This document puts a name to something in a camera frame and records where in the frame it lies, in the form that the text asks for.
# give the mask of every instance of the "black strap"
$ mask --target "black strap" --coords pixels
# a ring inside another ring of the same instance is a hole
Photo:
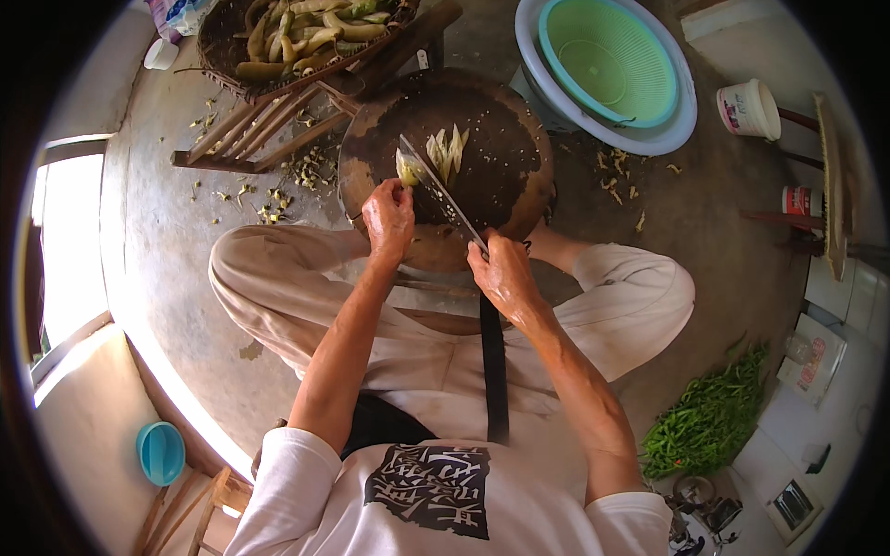
[[[506,399],[506,357],[500,313],[479,293],[482,329],[482,364],[485,367],[485,401],[489,410],[489,442],[506,446],[510,440],[510,415]]]

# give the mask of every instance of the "red and white container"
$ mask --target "red and white container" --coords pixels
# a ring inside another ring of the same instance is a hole
[[[781,211],[785,214],[799,214],[801,216],[822,216],[822,192],[813,191],[810,188],[797,186],[790,188],[787,185],[781,191]],[[809,230],[803,226],[797,226],[801,230]],[[817,236],[822,230],[812,229]]]

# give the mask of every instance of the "person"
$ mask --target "person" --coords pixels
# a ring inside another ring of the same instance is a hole
[[[528,254],[494,230],[487,262],[471,243],[476,284],[514,326],[504,334],[511,433],[501,446],[484,436],[480,336],[433,330],[385,303],[412,207],[390,179],[362,207],[369,244],[355,230],[293,225],[246,226],[214,246],[209,274],[223,307],[302,379],[287,427],[263,439],[225,553],[664,554],[672,514],[643,486],[608,381],[684,327],[688,273],[546,226]],[[355,286],[324,276],[359,257]],[[530,257],[584,293],[551,308]],[[369,431],[374,415],[391,418]],[[583,456],[575,493],[554,471],[572,447]]]

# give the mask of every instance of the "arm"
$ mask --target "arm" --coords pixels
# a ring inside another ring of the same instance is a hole
[[[538,352],[587,458],[587,499],[642,490],[633,432],[609,384],[560,326],[531,276],[522,244],[489,230],[489,262],[471,243],[476,284]]]
[[[381,183],[361,213],[371,241],[368,264],[312,355],[287,420],[338,454],[349,439],[381,307],[414,232],[413,199],[397,179]]]

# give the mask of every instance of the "round chopping board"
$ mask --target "round chopping board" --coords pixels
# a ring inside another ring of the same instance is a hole
[[[340,148],[339,196],[354,220],[377,184],[395,177],[395,150],[403,133],[425,153],[440,129],[470,130],[450,194],[477,231],[497,228],[521,241],[554,194],[553,154],[546,130],[513,89],[458,68],[428,69],[401,77],[352,119]],[[467,270],[466,244],[440,214],[423,210],[415,189],[414,238],[404,264],[431,272]]]

